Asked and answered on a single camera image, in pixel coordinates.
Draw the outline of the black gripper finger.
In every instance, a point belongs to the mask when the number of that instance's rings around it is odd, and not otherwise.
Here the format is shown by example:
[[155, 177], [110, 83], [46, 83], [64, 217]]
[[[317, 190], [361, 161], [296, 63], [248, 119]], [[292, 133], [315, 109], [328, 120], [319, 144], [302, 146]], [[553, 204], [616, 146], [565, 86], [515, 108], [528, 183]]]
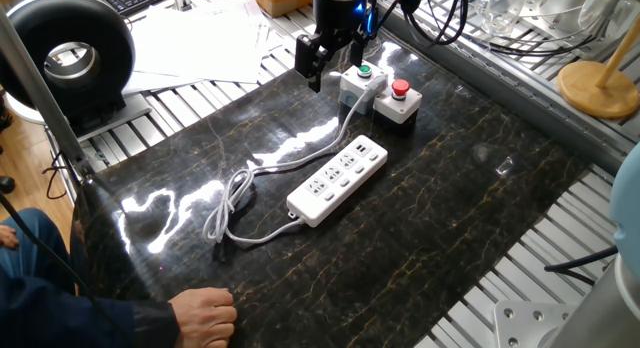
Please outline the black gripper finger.
[[354, 35], [351, 43], [350, 62], [356, 67], [362, 65], [364, 49], [368, 45], [370, 37], [367, 35]]
[[316, 93], [321, 90], [322, 72], [334, 54], [329, 38], [328, 33], [300, 35], [296, 38], [295, 70]]

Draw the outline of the person's right hand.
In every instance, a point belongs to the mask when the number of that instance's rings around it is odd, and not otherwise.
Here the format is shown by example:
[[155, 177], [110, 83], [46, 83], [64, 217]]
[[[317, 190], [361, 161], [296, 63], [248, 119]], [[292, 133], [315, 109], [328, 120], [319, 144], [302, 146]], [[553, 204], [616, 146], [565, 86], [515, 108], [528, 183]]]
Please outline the person's right hand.
[[237, 310], [226, 288], [185, 290], [169, 300], [179, 327], [176, 348], [227, 348]]

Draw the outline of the person's left hand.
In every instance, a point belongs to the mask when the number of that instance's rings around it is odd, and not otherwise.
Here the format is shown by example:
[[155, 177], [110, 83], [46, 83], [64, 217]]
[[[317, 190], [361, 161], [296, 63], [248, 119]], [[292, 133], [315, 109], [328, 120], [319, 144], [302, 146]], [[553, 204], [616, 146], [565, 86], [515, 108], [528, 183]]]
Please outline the person's left hand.
[[0, 226], [0, 244], [8, 249], [16, 249], [19, 247], [19, 240], [15, 229], [1, 225]]

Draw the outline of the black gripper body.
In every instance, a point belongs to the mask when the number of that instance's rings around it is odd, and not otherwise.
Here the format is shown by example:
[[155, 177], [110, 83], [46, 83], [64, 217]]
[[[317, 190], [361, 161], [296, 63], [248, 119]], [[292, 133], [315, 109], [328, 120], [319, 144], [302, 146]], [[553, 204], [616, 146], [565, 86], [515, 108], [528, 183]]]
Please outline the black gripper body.
[[318, 46], [348, 43], [364, 35], [368, 0], [313, 0], [316, 22], [311, 41]]

